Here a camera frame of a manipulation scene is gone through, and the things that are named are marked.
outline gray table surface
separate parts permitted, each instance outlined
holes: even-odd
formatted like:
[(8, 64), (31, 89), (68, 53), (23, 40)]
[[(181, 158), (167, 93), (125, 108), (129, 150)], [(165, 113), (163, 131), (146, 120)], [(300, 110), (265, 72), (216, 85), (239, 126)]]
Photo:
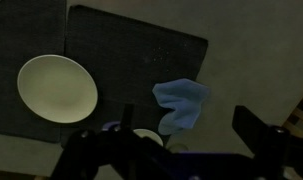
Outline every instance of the gray table surface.
[[(212, 93), (195, 127), (169, 145), (250, 155), (231, 128), (234, 106), (246, 105), (266, 123), (280, 125), (303, 97), (303, 1), (68, 1), (74, 4), (209, 41), (197, 81)], [(0, 135), (0, 170), (49, 176), (61, 152), (58, 144)], [(101, 174), (118, 179), (110, 168)]]

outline white plate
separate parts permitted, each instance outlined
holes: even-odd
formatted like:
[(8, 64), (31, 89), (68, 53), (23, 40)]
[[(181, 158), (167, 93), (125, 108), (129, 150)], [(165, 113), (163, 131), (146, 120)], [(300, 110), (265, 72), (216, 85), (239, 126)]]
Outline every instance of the white plate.
[(135, 129), (135, 130), (133, 130), (133, 132), (141, 138), (149, 137), (150, 139), (157, 142), (160, 146), (163, 146), (162, 139), (160, 138), (160, 136), (157, 133), (155, 133), (153, 131), (150, 131), (148, 129)]
[(75, 61), (58, 55), (28, 61), (19, 72), (18, 91), (33, 112), (58, 123), (86, 118), (98, 101), (90, 74)]

